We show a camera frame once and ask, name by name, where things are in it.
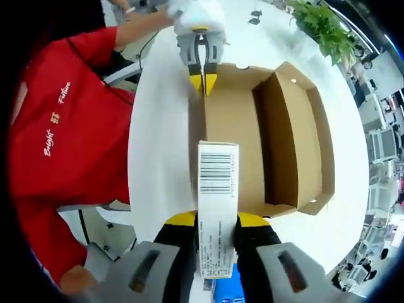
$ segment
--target open cardboard box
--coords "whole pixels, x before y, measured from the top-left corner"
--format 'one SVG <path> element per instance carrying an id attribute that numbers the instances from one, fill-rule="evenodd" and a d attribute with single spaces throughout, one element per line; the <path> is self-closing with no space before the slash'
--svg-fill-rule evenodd
<path id="1" fill-rule="evenodd" d="M 289 62 L 231 64 L 204 99 L 206 139 L 237 143 L 239 211 L 316 215 L 335 191 L 333 144 L 316 86 Z"/>

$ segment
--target red shirt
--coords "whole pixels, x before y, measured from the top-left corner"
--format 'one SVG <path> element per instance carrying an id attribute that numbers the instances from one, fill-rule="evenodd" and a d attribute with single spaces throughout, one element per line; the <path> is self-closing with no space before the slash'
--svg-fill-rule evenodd
<path id="1" fill-rule="evenodd" d="M 9 177 L 21 225 L 56 283 L 86 249 L 57 214 L 64 205 L 128 202 L 127 154 L 134 95 L 105 86 L 117 28 L 51 43 L 30 64 L 28 93 L 10 129 Z"/>

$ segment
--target potted plant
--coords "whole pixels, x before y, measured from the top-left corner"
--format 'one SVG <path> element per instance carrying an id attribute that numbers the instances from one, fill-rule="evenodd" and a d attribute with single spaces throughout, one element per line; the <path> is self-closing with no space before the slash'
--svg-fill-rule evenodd
<path id="1" fill-rule="evenodd" d="M 299 30 L 317 42 L 323 56 L 330 56 L 333 65 L 344 57 L 349 61 L 353 58 L 354 43 L 332 10 L 304 0 L 288 0 L 288 5 L 293 8 L 292 16 Z"/>

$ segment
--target blue object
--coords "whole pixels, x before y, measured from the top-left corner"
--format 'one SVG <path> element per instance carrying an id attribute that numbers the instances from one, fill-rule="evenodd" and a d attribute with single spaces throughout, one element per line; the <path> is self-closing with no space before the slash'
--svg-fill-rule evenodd
<path id="1" fill-rule="evenodd" d="M 245 303 L 237 264 L 233 265 L 231 278 L 216 280 L 213 298 L 215 303 Z"/>

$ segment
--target white table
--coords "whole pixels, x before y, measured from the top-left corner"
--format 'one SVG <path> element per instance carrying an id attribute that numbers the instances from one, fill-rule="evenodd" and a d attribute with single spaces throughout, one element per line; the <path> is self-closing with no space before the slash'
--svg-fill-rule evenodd
<path id="1" fill-rule="evenodd" d="M 292 56 L 290 16 L 255 0 L 222 0 L 227 18 L 223 62 L 275 69 L 290 61 L 319 88 L 335 154 L 335 195 L 315 217 L 295 212 L 270 222 L 283 242 L 293 242 L 331 271 L 359 239 L 367 205 L 369 168 L 359 112 L 339 69 L 320 53 L 310 62 Z M 248 24 L 255 9 L 261 23 Z M 160 32 L 148 55 L 134 103 L 128 174 L 133 225 L 139 241 L 153 240 L 164 221 L 196 209 L 190 183 L 198 136 L 188 131 L 189 93 L 172 28 Z M 192 124 L 195 117 L 190 117 Z M 188 136 L 194 137 L 189 144 Z"/>

